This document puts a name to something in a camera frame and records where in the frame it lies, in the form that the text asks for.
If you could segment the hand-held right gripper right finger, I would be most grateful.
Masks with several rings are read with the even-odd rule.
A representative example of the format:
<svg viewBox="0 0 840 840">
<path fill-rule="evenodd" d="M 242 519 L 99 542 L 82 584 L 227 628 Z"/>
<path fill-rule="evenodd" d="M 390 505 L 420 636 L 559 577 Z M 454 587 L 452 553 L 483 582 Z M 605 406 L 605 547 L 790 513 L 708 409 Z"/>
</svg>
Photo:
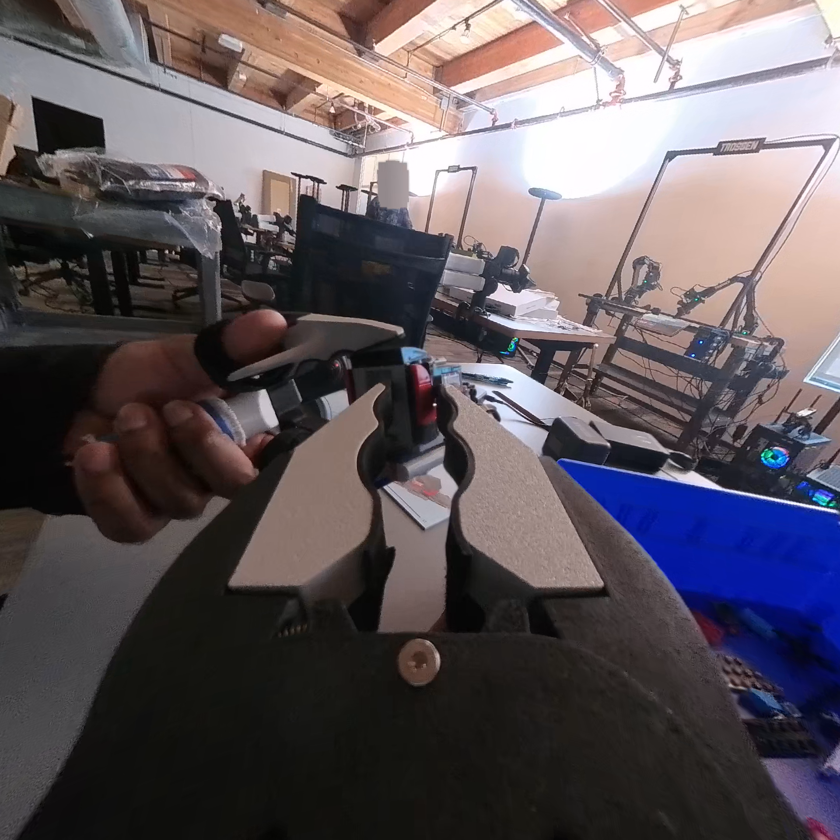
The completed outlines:
<svg viewBox="0 0 840 840">
<path fill-rule="evenodd" d="M 602 594 L 602 576 L 539 457 L 453 385 L 441 386 L 437 409 L 456 487 L 447 602 Z"/>
</svg>

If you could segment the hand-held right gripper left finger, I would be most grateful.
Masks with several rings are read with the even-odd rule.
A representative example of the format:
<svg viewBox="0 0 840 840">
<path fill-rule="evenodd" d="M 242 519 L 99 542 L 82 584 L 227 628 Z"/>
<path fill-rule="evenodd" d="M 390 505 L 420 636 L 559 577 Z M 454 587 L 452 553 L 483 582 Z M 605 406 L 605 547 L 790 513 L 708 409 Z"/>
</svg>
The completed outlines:
<svg viewBox="0 0 840 840">
<path fill-rule="evenodd" d="M 375 384 L 291 455 L 228 588 L 305 608 L 381 600 L 393 563 L 376 481 L 385 470 L 390 389 Z"/>
</svg>

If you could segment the red and black brick model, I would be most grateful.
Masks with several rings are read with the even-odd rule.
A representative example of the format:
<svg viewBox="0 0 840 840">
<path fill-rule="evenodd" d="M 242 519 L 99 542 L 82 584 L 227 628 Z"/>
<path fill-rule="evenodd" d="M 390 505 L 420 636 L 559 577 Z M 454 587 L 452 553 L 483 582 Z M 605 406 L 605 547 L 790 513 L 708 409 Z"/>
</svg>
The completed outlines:
<svg viewBox="0 0 840 840">
<path fill-rule="evenodd" d="M 438 395 L 443 385 L 462 386 L 460 364 L 384 343 L 352 353 L 349 366 L 346 390 L 352 402 L 376 385 L 385 388 L 381 482 L 407 482 L 442 465 L 445 436 L 438 423 Z"/>
</svg>

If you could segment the person's left forearm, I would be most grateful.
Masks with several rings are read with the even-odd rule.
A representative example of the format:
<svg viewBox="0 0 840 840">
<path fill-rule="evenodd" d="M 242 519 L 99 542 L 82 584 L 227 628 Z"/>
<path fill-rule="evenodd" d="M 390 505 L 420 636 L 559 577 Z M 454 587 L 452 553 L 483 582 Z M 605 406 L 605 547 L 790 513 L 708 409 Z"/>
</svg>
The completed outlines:
<svg viewBox="0 0 840 840">
<path fill-rule="evenodd" d="M 81 515 L 65 441 L 114 344 L 3 346 L 1 509 Z"/>
</svg>

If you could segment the grey desk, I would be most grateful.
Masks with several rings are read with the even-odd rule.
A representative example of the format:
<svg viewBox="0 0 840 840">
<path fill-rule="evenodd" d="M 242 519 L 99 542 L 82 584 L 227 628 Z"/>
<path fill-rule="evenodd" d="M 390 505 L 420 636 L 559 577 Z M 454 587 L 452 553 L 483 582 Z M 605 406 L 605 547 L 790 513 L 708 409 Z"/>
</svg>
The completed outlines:
<svg viewBox="0 0 840 840">
<path fill-rule="evenodd" d="M 510 366 L 463 368 L 511 380 L 499 390 L 543 421 L 589 416 Z M 395 560 L 380 630 L 428 635 L 445 610 L 446 522 L 422 530 L 387 494 L 381 498 Z M 56 777 L 145 599 L 226 504 L 214 500 L 199 519 L 176 521 L 137 545 L 106 540 L 88 518 L 47 518 L 2 609 L 2 838 L 17 836 Z"/>
</svg>

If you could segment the person's left hand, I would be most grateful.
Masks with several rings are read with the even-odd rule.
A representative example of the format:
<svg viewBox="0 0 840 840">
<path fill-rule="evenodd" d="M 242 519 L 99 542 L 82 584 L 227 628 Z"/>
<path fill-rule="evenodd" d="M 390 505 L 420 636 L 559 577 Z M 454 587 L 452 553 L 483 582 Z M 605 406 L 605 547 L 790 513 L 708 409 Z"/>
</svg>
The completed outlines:
<svg viewBox="0 0 840 840">
<path fill-rule="evenodd" d="M 65 454 L 77 495 L 106 539 L 146 542 L 257 475 L 254 459 L 270 436 L 238 446 L 199 406 L 222 393 L 194 342 L 171 335 L 118 347 L 70 426 Z"/>
</svg>

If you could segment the black pouch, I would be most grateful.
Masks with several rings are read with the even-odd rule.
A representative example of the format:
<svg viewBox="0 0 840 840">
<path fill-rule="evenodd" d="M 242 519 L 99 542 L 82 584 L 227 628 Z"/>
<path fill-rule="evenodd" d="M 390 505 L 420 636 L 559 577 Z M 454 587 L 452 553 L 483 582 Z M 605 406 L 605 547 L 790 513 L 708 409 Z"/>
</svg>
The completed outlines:
<svg viewBox="0 0 840 840">
<path fill-rule="evenodd" d="M 603 466 L 611 449 L 592 425 L 575 416 L 558 416 L 542 444 L 542 455 L 554 461 L 568 459 Z"/>
</svg>

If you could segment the open instruction booklet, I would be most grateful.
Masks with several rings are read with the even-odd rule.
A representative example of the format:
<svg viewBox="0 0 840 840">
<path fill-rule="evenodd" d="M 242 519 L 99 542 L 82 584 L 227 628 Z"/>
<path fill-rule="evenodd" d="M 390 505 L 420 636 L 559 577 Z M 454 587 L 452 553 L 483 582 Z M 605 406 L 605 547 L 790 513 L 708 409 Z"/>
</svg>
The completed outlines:
<svg viewBox="0 0 840 840">
<path fill-rule="evenodd" d="M 448 519 L 455 485 L 447 477 L 426 474 L 404 482 L 392 482 L 384 493 L 422 530 Z"/>
</svg>

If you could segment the black power bank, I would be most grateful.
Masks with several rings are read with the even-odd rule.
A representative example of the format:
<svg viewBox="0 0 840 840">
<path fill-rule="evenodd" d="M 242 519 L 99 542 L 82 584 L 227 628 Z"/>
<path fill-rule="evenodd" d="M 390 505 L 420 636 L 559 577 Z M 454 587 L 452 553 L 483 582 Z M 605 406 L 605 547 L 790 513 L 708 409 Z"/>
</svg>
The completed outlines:
<svg viewBox="0 0 840 840">
<path fill-rule="evenodd" d="M 641 430 L 619 427 L 601 418 L 591 420 L 590 426 L 610 446 L 604 466 L 653 475 L 672 455 L 656 437 Z"/>
</svg>

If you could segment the black office chair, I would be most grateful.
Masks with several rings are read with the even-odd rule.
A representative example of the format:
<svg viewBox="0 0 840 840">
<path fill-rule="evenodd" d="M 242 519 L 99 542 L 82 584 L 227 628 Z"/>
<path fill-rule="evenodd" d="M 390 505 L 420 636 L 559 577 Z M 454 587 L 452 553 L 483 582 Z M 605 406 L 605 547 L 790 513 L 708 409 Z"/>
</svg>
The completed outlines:
<svg viewBox="0 0 840 840">
<path fill-rule="evenodd" d="M 272 254 L 245 242 L 230 201 L 217 200 L 214 211 L 221 226 L 220 266 L 223 275 L 240 289 L 248 302 L 260 305 L 274 303 L 277 294 L 270 283 Z"/>
</svg>

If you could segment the stacked white boxes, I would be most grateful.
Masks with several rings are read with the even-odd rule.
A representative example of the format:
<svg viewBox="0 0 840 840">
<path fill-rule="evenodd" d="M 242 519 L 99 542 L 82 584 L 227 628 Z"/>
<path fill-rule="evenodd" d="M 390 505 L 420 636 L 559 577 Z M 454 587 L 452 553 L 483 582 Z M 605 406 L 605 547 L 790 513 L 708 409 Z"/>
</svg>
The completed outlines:
<svg viewBox="0 0 840 840">
<path fill-rule="evenodd" d="M 486 261 L 475 255 L 452 252 L 438 284 L 442 294 L 458 301 L 471 302 L 486 284 Z"/>
</svg>

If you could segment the cardboard panel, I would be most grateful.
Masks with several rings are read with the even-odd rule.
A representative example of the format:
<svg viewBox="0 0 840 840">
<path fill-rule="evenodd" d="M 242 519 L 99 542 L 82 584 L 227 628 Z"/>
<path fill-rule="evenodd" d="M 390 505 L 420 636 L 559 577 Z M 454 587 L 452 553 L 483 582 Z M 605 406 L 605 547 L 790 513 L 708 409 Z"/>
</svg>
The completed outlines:
<svg viewBox="0 0 840 840">
<path fill-rule="evenodd" d="M 293 217 L 297 208 L 297 180 L 291 175 L 262 171 L 261 215 Z"/>
</svg>

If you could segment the wooden table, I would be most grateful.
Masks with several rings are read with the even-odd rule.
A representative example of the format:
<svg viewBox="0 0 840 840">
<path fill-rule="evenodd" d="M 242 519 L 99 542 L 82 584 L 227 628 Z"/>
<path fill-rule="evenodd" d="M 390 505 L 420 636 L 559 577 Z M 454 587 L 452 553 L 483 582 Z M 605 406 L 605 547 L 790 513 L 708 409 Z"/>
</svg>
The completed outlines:
<svg viewBox="0 0 840 840">
<path fill-rule="evenodd" d="M 617 341 L 615 335 L 584 328 L 580 324 L 573 323 L 569 329 L 559 329 L 551 323 L 528 323 L 493 313 L 481 313 L 441 293 L 435 295 L 432 313 L 434 318 L 444 317 L 451 321 L 454 336 L 459 340 L 469 340 L 477 348 L 480 347 L 481 338 L 490 333 L 508 340 L 520 339 L 529 343 L 538 352 L 530 376 L 541 385 L 547 381 L 555 355 L 566 352 L 568 357 L 560 375 L 559 388 L 564 387 L 584 351 L 592 350 L 596 345 L 600 348 L 610 347 Z"/>
</svg>

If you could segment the blue plastic bin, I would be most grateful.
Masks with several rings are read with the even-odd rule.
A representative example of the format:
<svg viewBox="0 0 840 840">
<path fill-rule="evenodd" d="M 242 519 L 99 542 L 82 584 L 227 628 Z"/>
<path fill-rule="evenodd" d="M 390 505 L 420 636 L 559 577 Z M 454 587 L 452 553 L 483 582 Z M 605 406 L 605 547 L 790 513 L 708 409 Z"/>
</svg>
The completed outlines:
<svg viewBox="0 0 840 840">
<path fill-rule="evenodd" d="M 638 684 L 670 712 L 699 757 L 680 770 L 659 759 L 666 781 L 686 782 L 700 838 L 813 838 L 815 818 L 838 838 L 835 781 L 793 768 L 778 789 L 756 753 L 722 679 L 718 658 L 691 612 L 725 602 L 809 643 L 834 668 L 838 689 L 838 515 L 582 462 L 543 456 L 551 482 L 602 578 L 591 593 L 547 595 L 549 626 Z"/>
</svg>

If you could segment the flat white box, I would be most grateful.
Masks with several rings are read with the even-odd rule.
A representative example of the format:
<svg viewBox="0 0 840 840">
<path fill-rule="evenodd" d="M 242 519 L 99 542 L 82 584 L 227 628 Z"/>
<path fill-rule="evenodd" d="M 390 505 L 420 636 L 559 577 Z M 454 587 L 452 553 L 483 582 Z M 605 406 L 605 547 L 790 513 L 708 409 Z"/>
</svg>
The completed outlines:
<svg viewBox="0 0 840 840">
<path fill-rule="evenodd" d="M 559 315 L 560 300 L 539 289 L 516 292 L 502 286 L 488 296 L 485 309 L 514 320 L 554 320 Z"/>
</svg>

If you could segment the metal table with plastic wrap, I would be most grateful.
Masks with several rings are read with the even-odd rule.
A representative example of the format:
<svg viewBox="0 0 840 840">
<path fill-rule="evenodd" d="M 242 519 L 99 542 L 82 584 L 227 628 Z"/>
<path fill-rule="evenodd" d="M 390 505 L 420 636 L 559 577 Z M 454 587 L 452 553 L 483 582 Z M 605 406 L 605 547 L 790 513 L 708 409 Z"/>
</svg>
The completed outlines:
<svg viewBox="0 0 840 840">
<path fill-rule="evenodd" d="M 94 252 L 111 247 L 192 249 L 196 252 L 201 324 L 222 317 L 221 224 L 213 211 L 190 211 L 178 216 L 148 207 L 91 202 L 2 181 L 1 218 L 3 224 L 77 235 Z"/>
</svg>

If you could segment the plastic-wrapped black package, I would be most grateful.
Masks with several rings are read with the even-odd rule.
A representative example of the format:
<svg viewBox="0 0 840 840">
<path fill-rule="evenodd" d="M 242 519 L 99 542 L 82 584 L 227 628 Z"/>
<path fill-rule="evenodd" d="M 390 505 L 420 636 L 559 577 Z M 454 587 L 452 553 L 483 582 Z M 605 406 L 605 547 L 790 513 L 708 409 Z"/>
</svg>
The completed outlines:
<svg viewBox="0 0 840 840">
<path fill-rule="evenodd" d="M 68 193 L 88 200 L 124 203 L 188 203 L 223 200 L 224 191 L 183 164 L 125 161 L 103 149 L 69 149 L 40 154 L 41 173 Z"/>
</svg>

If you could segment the black floor lamp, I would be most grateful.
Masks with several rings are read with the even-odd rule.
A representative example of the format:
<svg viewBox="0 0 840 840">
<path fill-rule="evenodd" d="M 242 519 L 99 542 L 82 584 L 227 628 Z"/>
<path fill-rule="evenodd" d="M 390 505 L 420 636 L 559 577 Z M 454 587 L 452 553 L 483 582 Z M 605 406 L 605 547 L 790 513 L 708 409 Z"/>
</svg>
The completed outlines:
<svg viewBox="0 0 840 840">
<path fill-rule="evenodd" d="M 550 190 L 546 187 L 530 187 L 528 189 L 528 194 L 537 199 L 539 201 L 539 204 L 531 225 L 527 244 L 520 258 L 520 268 L 529 267 L 529 260 L 532 253 L 534 240 L 536 238 L 546 204 L 555 203 L 562 199 L 562 195 L 560 193 Z"/>
</svg>

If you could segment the lit desktop computer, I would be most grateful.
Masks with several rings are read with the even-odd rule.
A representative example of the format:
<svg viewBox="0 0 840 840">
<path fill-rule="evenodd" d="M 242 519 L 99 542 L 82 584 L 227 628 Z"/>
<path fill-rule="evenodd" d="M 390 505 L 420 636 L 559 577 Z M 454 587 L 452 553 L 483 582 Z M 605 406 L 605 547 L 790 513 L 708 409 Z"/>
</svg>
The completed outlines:
<svg viewBox="0 0 840 840">
<path fill-rule="evenodd" d="M 831 442 L 813 431 L 809 419 L 798 416 L 755 426 L 745 444 L 750 487 L 754 491 L 779 490 L 785 481 L 813 468 Z"/>
</svg>

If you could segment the pile of toy bricks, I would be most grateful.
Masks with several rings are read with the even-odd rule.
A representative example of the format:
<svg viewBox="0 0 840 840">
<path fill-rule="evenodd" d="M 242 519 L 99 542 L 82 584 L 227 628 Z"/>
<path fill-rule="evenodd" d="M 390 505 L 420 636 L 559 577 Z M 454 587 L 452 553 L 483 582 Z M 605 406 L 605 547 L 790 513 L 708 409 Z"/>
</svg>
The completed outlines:
<svg viewBox="0 0 840 840">
<path fill-rule="evenodd" d="M 761 760 L 838 790 L 839 653 L 826 624 L 757 602 L 683 596 Z"/>
</svg>

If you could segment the computer monitor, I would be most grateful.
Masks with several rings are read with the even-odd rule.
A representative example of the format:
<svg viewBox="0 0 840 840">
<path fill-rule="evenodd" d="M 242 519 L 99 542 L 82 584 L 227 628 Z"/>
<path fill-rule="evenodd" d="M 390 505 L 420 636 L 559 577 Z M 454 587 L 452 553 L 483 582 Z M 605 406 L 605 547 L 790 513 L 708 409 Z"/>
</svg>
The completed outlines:
<svg viewBox="0 0 840 840">
<path fill-rule="evenodd" d="M 839 336 L 826 348 L 803 383 L 839 394 Z"/>
</svg>

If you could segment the cardboard box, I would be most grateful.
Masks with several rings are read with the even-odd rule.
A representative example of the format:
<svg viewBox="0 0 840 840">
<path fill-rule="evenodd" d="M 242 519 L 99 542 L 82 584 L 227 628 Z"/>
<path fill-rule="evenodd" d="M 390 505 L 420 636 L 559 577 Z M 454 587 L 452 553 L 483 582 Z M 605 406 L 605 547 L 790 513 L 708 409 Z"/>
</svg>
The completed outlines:
<svg viewBox="0 0 840 840">
<path fill-rule="evenodd" d="M 15 157 L 15 143 L 21 118 L 22 109 L 16 101 L 1 95 L 1 160 L 0 174 L 3 179 L 12 159 Z"/>
</svg>

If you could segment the black wall television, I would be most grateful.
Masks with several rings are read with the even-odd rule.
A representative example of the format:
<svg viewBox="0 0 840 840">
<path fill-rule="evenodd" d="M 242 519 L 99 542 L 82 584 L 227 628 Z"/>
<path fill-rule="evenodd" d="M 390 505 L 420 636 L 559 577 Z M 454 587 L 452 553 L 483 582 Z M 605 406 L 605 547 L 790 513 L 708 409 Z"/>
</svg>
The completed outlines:
<svg viewBox="0 0 840 840">
<path fill-rule="evenodd" d="M 31 102 L 38 152 L 106 149 L 104 121 L 100 117 L 39 98 L 32 98 Z"/>
</svg>

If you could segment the black metal frame rig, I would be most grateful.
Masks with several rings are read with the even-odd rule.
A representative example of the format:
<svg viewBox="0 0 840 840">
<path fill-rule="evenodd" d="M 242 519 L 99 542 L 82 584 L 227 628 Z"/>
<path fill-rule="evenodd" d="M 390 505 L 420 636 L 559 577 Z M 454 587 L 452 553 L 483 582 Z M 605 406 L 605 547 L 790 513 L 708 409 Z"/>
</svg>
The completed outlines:
<svg viewBox="0 0 840 840">
<path fill-rule="evenodd" d="M 643 307 L 646 294 L 664 289 L 663 267 L 656 259 L 637 253 L 635 243 L 669 166 L 689 158 L 740 158 L 783 151 L 818 151 L 819 155 L 754 266 L 736 274 L 751 279 L 720 291 L 682 317 L 677 316 L 677 307 L 687 289 L 673 290 L 676 306 L 672 313 Z M 614 319 L 617 341 L 599 364 L 591 364 L 581 396 L 616 397 L 640 408 L 646 422 L 663 422 L 665 435 L 682 450 L 731 448 L 723 440 L 739 425 L 742 413 L 757 408 L 786 376 L 784 340 L 760 334 L 764 324 L 757 305 L 759 283 L 837 155 L 838 137 L 831 134 L 790 140 L 723 140 L 712 147 L 668 151 L 605 291 L 583 295 L 584 325 L 595 326 L 601 316 Z"/>
</svg>

